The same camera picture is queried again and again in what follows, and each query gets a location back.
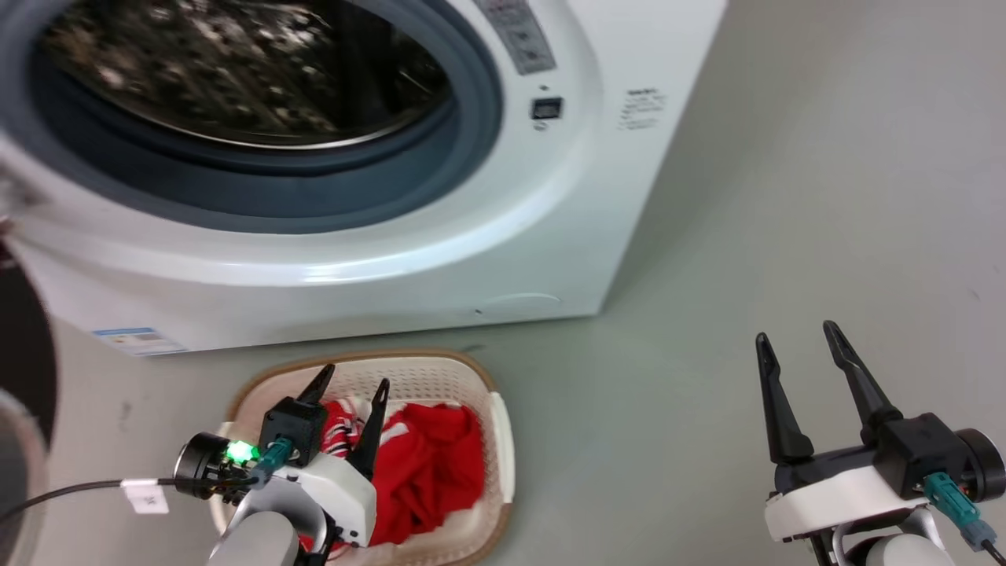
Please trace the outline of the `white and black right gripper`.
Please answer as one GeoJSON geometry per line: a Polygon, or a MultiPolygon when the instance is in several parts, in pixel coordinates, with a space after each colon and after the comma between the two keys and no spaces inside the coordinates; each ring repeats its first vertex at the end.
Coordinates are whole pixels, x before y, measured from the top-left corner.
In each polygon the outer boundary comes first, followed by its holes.
{"type": "MultiPolygon", "coordinates": [[[[860,440],[866,447],[875,447],[884,423],[901,420],[903,414],[891,404],[841,327],[833,320],[825,320],[823,333],[835,366],[844,373],[851,391],[861,425],[860,440]]],[[[814,445],[802,434],[784,394],[780,382],[782,368],[768,334],[759,333],[754,337],[754,351],[769,459],[775,465],[797,465],[809,460],[814,455],[814,445]]],[[[967,447],[965,480],[960,481],[967,488],[967,496],[973,502],[1001,498],[1004,460],[998,448],[977,430],[962,429],[957,433],[967,447]]],[[[923,494],[899,497],[879,471],[866,465],[771,497],[766,502],[764,517],[770,538],[780,542],[805,538],[819,531],[830,533],[841,524],[849,524],[852,529],[878,530],[881,520],[905,515],[927,503],[923,494]]]]}

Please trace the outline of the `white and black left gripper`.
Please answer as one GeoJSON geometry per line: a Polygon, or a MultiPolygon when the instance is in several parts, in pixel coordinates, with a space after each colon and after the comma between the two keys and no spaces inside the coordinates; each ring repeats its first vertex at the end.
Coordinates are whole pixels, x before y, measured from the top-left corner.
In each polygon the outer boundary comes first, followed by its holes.
{"type": "MultiPolygon", "coordinates": [[[[320,404],[335,373],[327,363],[298,395],[320,404]]],[[[376,491],[371,483],[387,415],[391,381],[383,379],[371,400],[370,415],[347,460],[318,454],[309,465],[277,465],[248,442],[202,432],[182,448],[174,487],[183,494],[231,505],[222,538],[255,513],[279,513],[313,547],[367,547],[373,540],[376,491]]]]}

